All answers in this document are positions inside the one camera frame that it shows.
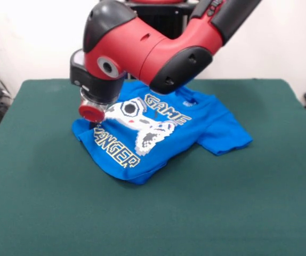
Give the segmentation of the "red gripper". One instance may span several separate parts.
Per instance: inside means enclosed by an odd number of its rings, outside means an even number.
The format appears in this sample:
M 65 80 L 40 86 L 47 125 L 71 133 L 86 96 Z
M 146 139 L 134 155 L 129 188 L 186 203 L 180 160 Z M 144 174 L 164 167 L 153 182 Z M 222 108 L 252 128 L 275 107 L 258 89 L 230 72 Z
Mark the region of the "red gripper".
M 107 105 L 99 105 L 92 102 L 82 102 L 78 108 L 78 112 L 82 118 L 89 121 L 89 128 L 93 129 L 103 122 Z

